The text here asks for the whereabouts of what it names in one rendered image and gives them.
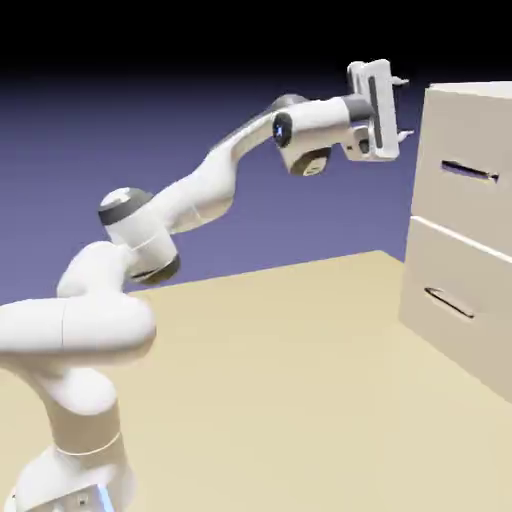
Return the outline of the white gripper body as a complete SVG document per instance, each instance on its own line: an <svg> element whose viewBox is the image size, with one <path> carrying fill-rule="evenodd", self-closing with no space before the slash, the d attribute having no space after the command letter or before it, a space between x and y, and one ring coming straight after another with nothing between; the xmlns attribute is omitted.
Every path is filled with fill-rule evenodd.
<svg viewBox="0 0 512 512"><path fill-rule="evenodd" d="M370 106L372 115L349 130L346 155L352 161L391 161L399 156L394 101L395 77L390 62L355 61L347 67L353 97Z"/></svg>

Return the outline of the beige drawer front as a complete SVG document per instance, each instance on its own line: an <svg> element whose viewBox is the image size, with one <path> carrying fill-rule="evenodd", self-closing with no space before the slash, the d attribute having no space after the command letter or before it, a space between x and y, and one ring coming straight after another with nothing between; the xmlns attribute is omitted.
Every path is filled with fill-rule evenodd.
<svg viewBox="0 0 512 512"><path fill-rule="evenodd" d="M443 171L442 160L499 181ZM512 81L426 89L411 213L512 256Z"/></svg>
<svg viewBox="0 0 512 512"><path fill-rule="evenodd" d="M437 287L474 308L467 319L436 303ZM422 217L410 220L402 323L512 402L512 256Z"/></svg>

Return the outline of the beige cabinet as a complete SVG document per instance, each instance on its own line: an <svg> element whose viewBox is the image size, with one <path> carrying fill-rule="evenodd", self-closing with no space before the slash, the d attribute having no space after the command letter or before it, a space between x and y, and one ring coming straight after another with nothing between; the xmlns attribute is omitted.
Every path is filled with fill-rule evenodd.
<svg viewBox="0 0 512 512"><path fill-rule="evenodd" d="M425 91L399 315L512 403L512 81Z"/></svg>

